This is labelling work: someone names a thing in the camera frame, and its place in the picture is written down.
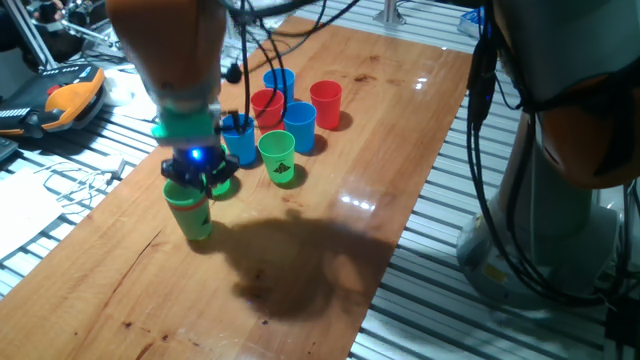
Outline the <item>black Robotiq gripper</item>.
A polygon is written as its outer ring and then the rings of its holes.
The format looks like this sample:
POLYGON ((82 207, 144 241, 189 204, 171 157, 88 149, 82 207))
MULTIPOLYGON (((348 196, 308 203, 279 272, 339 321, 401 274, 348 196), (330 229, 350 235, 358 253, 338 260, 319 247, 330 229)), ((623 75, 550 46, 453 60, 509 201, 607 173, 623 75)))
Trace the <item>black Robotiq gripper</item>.
POLYGON ((161 162, 161 175, 180 186, 205 192, 209 199, 213 189, 229 180, 239 169, 239 159, 227 154, 221 145, 174 148, 172 157, 161 162))

